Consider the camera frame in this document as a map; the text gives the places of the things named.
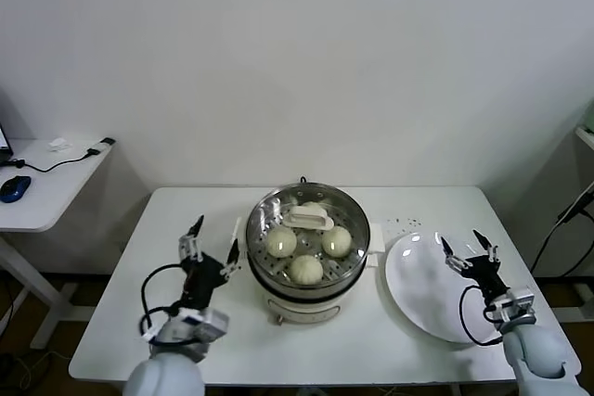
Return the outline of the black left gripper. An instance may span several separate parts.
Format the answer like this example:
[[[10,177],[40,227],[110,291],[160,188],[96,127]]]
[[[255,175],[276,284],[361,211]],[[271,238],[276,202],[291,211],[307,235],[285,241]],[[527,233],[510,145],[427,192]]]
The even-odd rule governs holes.
[[[240,268],[237,239],[233,240],[225,266],[208,254],[202,255],[200,230],[203,222],[204,216],[201,215],[178,240],[180,261],[187,274],[183,285],[183,307],[198,311],[209,306],[214,290]]]

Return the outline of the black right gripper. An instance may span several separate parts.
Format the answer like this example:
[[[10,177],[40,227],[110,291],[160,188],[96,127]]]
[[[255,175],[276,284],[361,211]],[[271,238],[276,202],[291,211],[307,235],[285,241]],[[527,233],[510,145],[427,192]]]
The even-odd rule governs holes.
[[[492,244],[477,229],[473,229],[472,233],[484,249],[485,255],[471,257],[467,260],[461,259],[442,236],[441,245],[445,254],[445,264],[459,275],[462,275],[465,270],[465,277],[476,282],[484,301],[493,301],[505,295],[509,289],[498,275],[500,267],[498,245]]]

